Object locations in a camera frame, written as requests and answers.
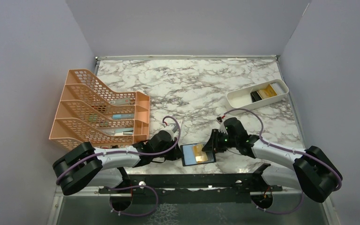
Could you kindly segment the gold yellow card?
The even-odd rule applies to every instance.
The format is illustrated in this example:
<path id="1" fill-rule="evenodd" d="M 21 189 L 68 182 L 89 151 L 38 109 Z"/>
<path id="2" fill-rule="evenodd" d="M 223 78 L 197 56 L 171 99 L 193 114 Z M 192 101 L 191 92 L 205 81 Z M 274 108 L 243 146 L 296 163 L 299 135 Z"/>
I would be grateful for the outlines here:
<path id="1" fill-rule="evenodd" d="M 209 160 L 206 152 L 202 152 L 202 148 L 203 148 L 202 143 L 196 144 L 192 147 L 192 152 L 194 154 L 196 163 L 198 164 L 207 162 Z"/>

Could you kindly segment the black card holder wallet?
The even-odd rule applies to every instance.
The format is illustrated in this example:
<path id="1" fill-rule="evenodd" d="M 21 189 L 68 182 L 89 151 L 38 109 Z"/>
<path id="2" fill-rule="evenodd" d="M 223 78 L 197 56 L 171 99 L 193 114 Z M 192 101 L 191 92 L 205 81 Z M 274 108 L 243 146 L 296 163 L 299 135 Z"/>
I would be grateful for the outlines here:
<path id="1" fill-rule="evenodd" d="M 217 160 L 213 152 L 202 151 L 204 145 L 205 142 L 181 145 L 182 165 L 192 166 L 215 163 Z"/>

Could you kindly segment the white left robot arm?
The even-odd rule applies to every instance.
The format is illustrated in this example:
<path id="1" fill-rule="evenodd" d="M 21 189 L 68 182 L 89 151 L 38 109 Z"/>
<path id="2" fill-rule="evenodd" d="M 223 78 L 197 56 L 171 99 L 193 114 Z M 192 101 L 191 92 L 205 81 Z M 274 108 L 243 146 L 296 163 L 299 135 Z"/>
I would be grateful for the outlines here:
<path id="1" fill-rule="evenodd" d="M 129 181 L 120 168 L 141 167 L 165 157 L 178 147 L 180 135 L 180 131 L 163 129 L 149 140 L 115 149 L 94 148 L 90 142 L 83 142 L 53 163 L 56 185 L 64 195 L 75 194 L 87 186 L 109 186 L 124 192 Z"/>

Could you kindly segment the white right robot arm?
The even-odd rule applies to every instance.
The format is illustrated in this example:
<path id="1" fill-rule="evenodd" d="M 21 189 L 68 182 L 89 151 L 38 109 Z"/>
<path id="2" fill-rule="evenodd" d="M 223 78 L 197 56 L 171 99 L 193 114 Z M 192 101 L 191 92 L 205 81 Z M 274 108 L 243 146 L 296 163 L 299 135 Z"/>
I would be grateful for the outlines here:
<path id="1" fill-rule="evenodd" d="M 322 203 L 339 189 L 343 179 L 320 148 L 291 149 L 262 140 L 258 135 L 248 134 L 237 118 L 229 118 L 221 123 L 220 129 L 213 129 L 202 151 L 216 154 L 229 148 L 281 165 L 280 168 L 270 165 L 252 177 L 252 186 L 259 191 L 269 185 L 285 186 L 301 190 L 311 200 Z"/>

